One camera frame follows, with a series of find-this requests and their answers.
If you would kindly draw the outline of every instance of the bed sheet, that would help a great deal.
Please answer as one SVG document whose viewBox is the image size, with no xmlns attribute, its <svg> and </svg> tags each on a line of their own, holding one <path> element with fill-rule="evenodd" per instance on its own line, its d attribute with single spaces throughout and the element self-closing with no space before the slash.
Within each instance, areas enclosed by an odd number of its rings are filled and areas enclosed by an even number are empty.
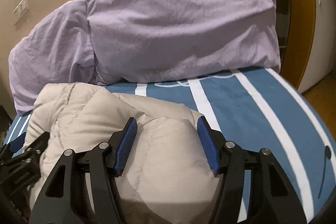
<svg viewBox="0 0 336 224">
<path fill-rule="evenodd" d="M 203 113 L 213 129 L 243 149 L 271 149 L 292 182 L 308 221 L 335 187 L 336 145 L 332 135 L 309 103 L 272 69 L 223 71 L 164 83 L 119 82 L 106 88 L 185 104 Z M 26 113 L 15 118 L 5 143 L 24 136 L 29 117 Z M 325 156 L 326 146 L 331 159 Z M 248 208 L 250 178 L 246 171 L 241 219 Z"/>
</svg>

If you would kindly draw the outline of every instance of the wall switch plate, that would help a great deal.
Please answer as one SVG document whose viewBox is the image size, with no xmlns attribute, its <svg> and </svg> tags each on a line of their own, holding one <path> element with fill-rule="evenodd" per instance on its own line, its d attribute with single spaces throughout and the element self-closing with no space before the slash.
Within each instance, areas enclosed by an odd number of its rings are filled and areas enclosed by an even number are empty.
<svg viewBox="0 0 336 224">
<path fill-rule="evenodd" d="M 16 24 L 28 10 L 28 0 L 22 0 L 13 11 L 14 24 Z"/>
</svg>

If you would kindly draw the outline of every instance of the lavender pillowcase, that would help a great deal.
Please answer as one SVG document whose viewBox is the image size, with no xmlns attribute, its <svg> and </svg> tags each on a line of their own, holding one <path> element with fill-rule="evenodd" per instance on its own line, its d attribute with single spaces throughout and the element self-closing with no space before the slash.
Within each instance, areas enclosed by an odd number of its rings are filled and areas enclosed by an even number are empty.
<svg viewBox="0 0 336 224">
<path fill-rule="evenodd" d="M 276 0 L 86 0 L 97 83 L 280 70 Z"/>
<path fill-rule="evenodd" d="M 8 58 L 19 115 L 33 109 L 48 83 L 89 83 L 95 73 L 85 0 L 70 1 L 41 20 Z"/>
</svg>

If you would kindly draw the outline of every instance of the wooden panel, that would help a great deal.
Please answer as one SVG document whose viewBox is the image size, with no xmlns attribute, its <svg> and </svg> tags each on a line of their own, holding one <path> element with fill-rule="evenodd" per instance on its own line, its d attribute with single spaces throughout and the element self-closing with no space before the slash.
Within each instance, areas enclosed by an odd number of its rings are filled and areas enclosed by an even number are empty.
<svg viewBox="0 0 336 224">
<path fill-rule="evenodd" d="M 291 0 L 288 44 L 280 74 L 296 89 L 307 67 L 315 31 L 315 0 Z"/>
<path fill-rule="evenodd" d="M 327 75 L 304 97 L 314 107 L 336 140 L 336 79 Z"/>
</svg>

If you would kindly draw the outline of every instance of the white printed design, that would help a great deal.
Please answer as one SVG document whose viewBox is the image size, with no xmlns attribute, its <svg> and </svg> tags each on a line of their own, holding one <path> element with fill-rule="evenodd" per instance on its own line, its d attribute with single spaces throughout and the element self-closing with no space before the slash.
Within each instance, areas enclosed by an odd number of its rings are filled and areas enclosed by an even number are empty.
<svg viewBox="0 0 336 224">
<path fill-rule="evenodd" d="M 226 78 L 231 78 L 233 76 L 234 74 L 232 74 L 231 72 L 224 72 L 224 73 L 219 73 L 217 75 L 203 76 L 197 79 L 198 80 L 205 80 L 209 78 L 226 79 Z M 161 88 L 189 87 L 189 82 L 188 80 L 180 80 L 180 81 L 170 81 L 170 82 L 158 82 L 158 83 L 154 83 L 154 85 L 157 87 L 161 87 Z"/>
</svg>

